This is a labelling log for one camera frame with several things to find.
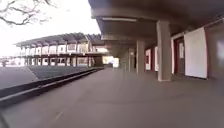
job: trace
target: door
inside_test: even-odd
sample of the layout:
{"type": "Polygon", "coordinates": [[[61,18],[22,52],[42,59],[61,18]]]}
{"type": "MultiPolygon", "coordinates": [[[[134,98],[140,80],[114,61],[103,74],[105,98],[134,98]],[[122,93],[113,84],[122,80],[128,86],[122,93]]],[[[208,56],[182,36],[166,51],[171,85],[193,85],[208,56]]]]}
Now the door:
{"type": "Polygon", "coordinates": [[[180,37],[174,40],[174,57],[175,57],[174,73],[185,74],[184,37],[180,37]]]}

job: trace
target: light fixture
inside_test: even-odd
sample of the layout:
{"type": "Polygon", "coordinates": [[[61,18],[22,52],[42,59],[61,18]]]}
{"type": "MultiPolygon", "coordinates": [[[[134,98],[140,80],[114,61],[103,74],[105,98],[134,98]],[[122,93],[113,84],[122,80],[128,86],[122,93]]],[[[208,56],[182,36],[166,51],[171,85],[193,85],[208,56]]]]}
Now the light fixture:
{"type": "Polygon", "coordinates": [[[102,19],[105,20],[105,21],[127,21],[127,22],[137,22],[137,19],[131,19],[131,18],[103,17],[102,19]]]}

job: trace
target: distant building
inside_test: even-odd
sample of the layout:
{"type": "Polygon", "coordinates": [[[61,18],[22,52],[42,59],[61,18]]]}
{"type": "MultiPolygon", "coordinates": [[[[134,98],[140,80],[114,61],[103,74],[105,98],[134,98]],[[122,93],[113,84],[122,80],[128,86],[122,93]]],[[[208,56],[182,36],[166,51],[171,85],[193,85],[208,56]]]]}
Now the distant building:
{"type": "Polygon", "coordinates": [[[19,42],[17,64],[55,65],[55,66],[102,66],[102,56],[107,52],[98,52],[104,47],[100,35],[70,33],[54,35],[19,42]]]}

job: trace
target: sky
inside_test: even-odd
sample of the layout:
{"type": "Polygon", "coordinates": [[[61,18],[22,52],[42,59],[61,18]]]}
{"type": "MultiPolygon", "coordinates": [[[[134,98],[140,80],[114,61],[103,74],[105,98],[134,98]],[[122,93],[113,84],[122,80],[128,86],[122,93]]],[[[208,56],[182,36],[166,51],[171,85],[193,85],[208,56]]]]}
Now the sky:
{"type": "Polygon", "coordinates": [[[99,34],[96,20],[91,19],[88,0],[52,0],[54,7],[42,7],[51,19],[42,24],[8,26],[0,22],[0,56],[15,55],[15,43],[49,35],[83,32],[99,34]]]}

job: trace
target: pavement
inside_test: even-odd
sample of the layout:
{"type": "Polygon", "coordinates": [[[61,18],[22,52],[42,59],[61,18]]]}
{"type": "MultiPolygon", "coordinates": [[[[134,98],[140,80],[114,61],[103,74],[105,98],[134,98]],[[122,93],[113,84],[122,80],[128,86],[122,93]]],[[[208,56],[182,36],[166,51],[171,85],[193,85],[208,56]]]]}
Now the pavement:
{"type": "Polygon", "coordinates": [[[0,89],[36,80],[38,78],[27,67],[0,67],[0,89]]]}
{"type": "Polygon", "coordinates": [[[66,74],[84,71],[87,67],[70,67],[70,66],[28,66],[38,79],[46,79],[66,74]]]}
{"type": "Polygon", "coordinates": [[[223,82],[105,69],[3,111],[10,128],[223,128],[223,82]]]}
{"type": "Polygon", "coordinates": [[[27,66],[0,67],[0,89],[86,70],[86,67],[27,66]]]}

